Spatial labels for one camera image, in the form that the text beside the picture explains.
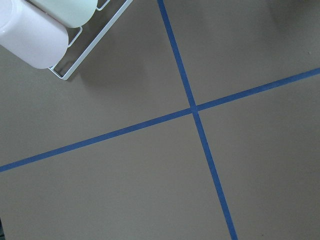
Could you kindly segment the pale green plastic cup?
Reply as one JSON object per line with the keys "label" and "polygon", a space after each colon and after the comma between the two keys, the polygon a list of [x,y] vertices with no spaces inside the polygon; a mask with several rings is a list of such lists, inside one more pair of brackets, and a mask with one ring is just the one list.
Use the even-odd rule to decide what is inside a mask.
{"label": "pale green plastic cup", "polygon": [[42,11],[68,28],[86,24],[96,11],[97,0],[31,0]]}

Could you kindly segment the pink plastic cup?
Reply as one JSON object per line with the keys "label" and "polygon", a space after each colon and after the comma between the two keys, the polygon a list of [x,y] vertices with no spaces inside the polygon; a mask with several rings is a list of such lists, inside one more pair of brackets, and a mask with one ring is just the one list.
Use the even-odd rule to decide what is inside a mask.
{"label": "pink plastic cup", "polygon": [[0,45],[37,69],[56,65],[69,45],[66,28],[25,0],[0,2]]}

